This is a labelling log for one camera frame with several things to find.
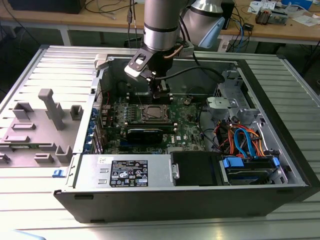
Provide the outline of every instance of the warning label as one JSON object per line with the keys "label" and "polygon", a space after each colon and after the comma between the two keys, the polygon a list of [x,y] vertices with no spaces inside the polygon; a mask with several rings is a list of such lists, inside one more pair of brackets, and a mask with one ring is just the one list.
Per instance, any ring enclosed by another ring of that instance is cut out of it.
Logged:
{"label": "warning label", "polygon": [[112,161],[110,178],[110,186],[112,188],[147,187],[148,161]]}

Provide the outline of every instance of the desk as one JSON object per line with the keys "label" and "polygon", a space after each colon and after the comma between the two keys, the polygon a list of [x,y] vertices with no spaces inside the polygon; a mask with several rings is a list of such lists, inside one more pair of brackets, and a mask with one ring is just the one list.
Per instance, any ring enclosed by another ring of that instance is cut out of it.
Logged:
{"label": "desk", "polygon": [[[115,2],[115,0],[99,0],[100,5]],[[255,23],[255,15],[248,14],[248,4],[250,0],[236,0],[240,15],[249,24],[254,25],[251,41],[255,42],[270,42],[270,43],[286,43],[286,44],[304,44],[316,45],[320,40],[320,26],[304,26],[298,22],[289,19],[286,25],[259,25]],[[103,16],[98,13],[89,12],[83,9],[79,14],[66,14],[57,12],[36,12],[36,11],[15,11],[5,0],[6,6],[15,18],[21,22],[24,27],[29,28],[44,28],[44,29],[58,29],[64,45],[72,45],[69,37],[69,30],[78,31],[96,31],[96,32],[114,32],[126,33],[127,32],[127,12],[128,9],[124,8],[115,12],[116,19],[113,20],[109,17]],[[129,0],[124,0],[119,3],[117,7],[128,5]],[[13,18],[6,11],[4,6],[0,4],[0,19],[3,26],[19,26]],[[97,11],[97,5],[93,2],[88,8]],[[112,10],[112,7],[106,7],[106,10]],[[143,33],[144,26],[144,4],[137,4],[136,10],[136,24],[138,33]],[[320,7],[312,6],[311,11],[319,11]],[[229,42],[237,37],[239,31],[234,22],[231,22],[227,30],[222,30],[219,36],[221,41]]]}

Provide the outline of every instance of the grooved metal surface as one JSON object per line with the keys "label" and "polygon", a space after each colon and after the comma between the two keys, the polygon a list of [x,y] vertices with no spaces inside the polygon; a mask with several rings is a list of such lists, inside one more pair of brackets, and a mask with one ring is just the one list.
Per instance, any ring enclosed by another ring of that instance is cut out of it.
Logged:
{"label": "grooved metal surface", "polygon": [[[94,78],[98,53],[134,54],[135,50],[99,47],[51,46],[40,52],[23,77],[18,91],[0,113],[0,137],[14,117],[17,100],[44,105],[35,97],[42,87],[54,91],[62,108],[85,107]],[[244,59],[320,177],[319,100],[285,60],[274,55],[203,53],[198,57]],[[81,224],[53,197],[64,179],[51,178],[52,168],[0,168],[0,219],[4,228],[20,229],[47,240],[60,239],[320,239],[320,193],[304,202],[288,203],[266,217],[224,218],[161,222]]]}

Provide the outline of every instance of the gray floor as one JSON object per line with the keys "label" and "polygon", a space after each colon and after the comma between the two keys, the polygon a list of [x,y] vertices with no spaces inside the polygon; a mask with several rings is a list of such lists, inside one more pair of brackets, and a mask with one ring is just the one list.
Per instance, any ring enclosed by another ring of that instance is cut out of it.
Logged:
{"label": "gray floor", "polygon": [[[54,29],[28,28],[29,32],[44,45],[62,45],[61,35]],[[9,39],[8,37],[0,43],[0,101],[4,98],[11,86],[15,83],[21,72],[27,66],[33,54],[37,51],[38,45],[23,29],[16,29],[17,37]],[[101,44],[98,32],[91,31],[71,31],[71,39],[75,46],[89,47],[124,47],[124,41],[127,39],[125,33],[104,33],[105,44]],[[248,46],[247,52],[252,52],[257,43]],[[270,54],[274,51],[276,44],[262,43],[258,46],[257,53]],[[281,54],[288,59],[294,68],[300,72],[306,62],[309,51],[299,45],[287,44],[280,47],[277,54]],[[313,67],[304,76],[308,84],[320,94],[316,81],[320,79],[320,61],[319,59]]]}

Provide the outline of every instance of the silver robot arm segment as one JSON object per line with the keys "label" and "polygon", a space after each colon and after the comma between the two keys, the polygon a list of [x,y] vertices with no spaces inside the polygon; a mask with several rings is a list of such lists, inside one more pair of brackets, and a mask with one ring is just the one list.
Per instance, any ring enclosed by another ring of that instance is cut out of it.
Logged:
{"label": "silver robot arm segment", "polygon": [[139,76],[146,79],[154,98],[167,94],[169,86],[165,80],[157,79],[166,76],[173,65],[173,58],[183,48],[192,45],[178,38],[180,15],[183,15],[187,30],[190,30],[191,42],[194,39],[198,46],[208,48],[217,39],[224,24],[221,1],[146,0],[143,45],[125,67],[127,75],[136,80]]}

